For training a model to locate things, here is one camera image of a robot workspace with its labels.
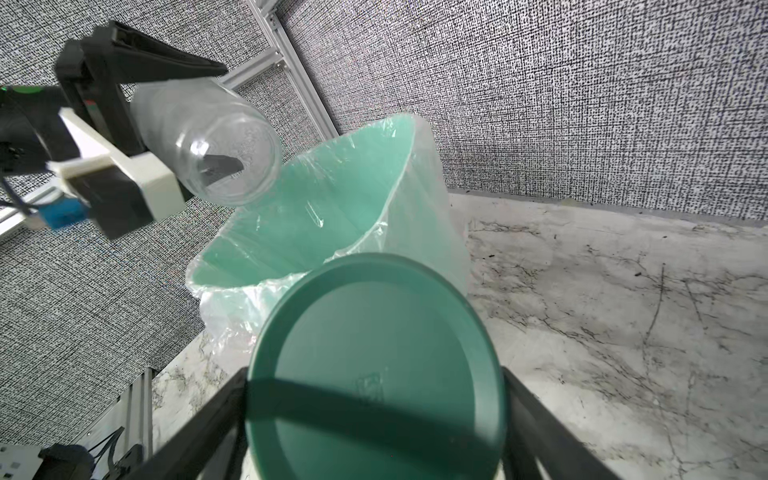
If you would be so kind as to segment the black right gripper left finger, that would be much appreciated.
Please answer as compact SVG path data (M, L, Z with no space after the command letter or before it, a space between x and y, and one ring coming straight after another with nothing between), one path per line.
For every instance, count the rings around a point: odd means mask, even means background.
M239 479L247 451L247 369L232 378L131 479Z

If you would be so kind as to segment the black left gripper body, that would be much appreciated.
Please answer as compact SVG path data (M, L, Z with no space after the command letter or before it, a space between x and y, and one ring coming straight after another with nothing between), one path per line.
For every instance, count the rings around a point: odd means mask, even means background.
M117 51L109 40L68 40L54 72L71 108L127 156L146 147L120 86Z

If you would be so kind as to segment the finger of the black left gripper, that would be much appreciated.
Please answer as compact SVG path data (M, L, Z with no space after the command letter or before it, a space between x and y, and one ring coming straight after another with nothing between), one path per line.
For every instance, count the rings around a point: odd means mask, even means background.
M242 170L243 163L238 158L221 154L207 154L202 159L200 178L203 186L210 186Z
M95 27L83 39L86 65L95 79L108 83L146 83L219 77L225 64L193 55L120 22Z

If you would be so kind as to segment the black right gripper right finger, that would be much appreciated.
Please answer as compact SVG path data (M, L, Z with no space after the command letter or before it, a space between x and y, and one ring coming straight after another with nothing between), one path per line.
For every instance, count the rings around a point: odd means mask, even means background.
M510 370L502 374L508 413L501 464L507 479L618 479Z

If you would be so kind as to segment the green lid peanut jar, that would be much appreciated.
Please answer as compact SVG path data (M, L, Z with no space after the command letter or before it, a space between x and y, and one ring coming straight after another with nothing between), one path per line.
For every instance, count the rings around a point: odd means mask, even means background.
M194 196L239 207L278 178L282 144L265 116L215 78L141 83L130 102L143 143ZM210 186L200 178L207 154L238 158L243 170Z

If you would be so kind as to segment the green jar lid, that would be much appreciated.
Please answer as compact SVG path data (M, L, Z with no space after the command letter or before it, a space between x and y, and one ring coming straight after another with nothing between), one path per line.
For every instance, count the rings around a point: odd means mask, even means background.
M506 433L500 362L473 307L432 269L341 258L266 322L245 431L263 479L491 479Z

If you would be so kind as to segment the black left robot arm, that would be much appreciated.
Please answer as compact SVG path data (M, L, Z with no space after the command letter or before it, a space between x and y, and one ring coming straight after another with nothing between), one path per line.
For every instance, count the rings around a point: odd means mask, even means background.
M49 161L79 157L59 116L68 107L127 155L145 152L122 85L220 76L227 67L117 21L97 26L59 53L55 86L1 88L1 176L41 174Z

